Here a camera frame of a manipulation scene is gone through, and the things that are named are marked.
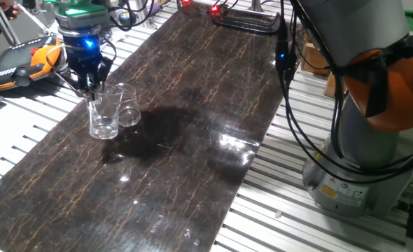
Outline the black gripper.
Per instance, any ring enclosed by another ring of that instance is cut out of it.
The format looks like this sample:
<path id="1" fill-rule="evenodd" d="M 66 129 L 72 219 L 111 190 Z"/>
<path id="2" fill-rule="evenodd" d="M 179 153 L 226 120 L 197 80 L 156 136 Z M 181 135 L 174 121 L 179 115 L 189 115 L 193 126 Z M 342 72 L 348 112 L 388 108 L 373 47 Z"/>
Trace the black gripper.
<path id="1" fill-rule="evenodd" d="M 113 60 L 102 55 L 99 35 L 64 36 L 67 63 L 76 73 L 75 93 L 84 99 L 103 93 Z"/>

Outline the bare person hand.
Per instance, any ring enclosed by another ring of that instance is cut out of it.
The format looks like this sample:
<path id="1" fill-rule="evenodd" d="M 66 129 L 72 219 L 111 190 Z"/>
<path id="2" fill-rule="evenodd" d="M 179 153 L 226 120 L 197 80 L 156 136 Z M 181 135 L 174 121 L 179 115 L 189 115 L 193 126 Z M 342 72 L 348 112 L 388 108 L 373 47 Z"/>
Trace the bare person hand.
<path id="1" fill-rule="evenodd" d="M 20 7 L 12 1 L 0 1 L 0 7 L 9 20 L 15 20 L 21 14 Z"/>

